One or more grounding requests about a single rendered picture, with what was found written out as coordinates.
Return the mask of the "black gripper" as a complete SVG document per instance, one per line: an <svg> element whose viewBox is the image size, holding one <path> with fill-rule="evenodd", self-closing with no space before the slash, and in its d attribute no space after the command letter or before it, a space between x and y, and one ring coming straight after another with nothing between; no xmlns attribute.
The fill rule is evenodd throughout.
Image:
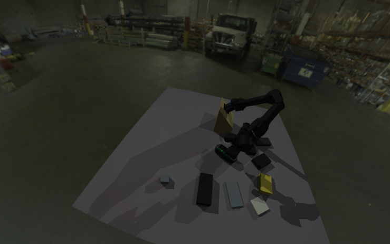
<svg viewBox="0 0 390 244"><path fill-rule="evenodd" d="M230 158L235 159L238 154L240 153L240 150L238 148L239 145L239 137L238 135L235 137L234 145L231 145L225 152Z"/></svg>

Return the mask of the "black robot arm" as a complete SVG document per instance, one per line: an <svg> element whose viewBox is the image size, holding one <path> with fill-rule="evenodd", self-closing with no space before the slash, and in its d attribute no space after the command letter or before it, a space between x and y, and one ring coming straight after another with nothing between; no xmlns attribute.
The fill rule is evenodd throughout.
<svg viewBox="0 0 390 244"><path fill-rule="evenodd" d="M250 99L242 98L233 98L229 104L224 104L225 111L229 114L230 111L241 111L244 110L247 106L259 105L268 103L272 106L270 109L260 118L254 120L251 124L243 123L239 133L239 145L238 148L242 152L248 152L254 147L254 143L269 129L269 124L275 119L275 117L284 109L284 101L280 90L274 89L268 92L266 95L259 97L253 97ZM254 133L253 133L253 132ZM224 137L225 142L232 142L234 145L235 137L237 136L233 133L227 133ZM253 142L254 141L254 142Z"/></svg>

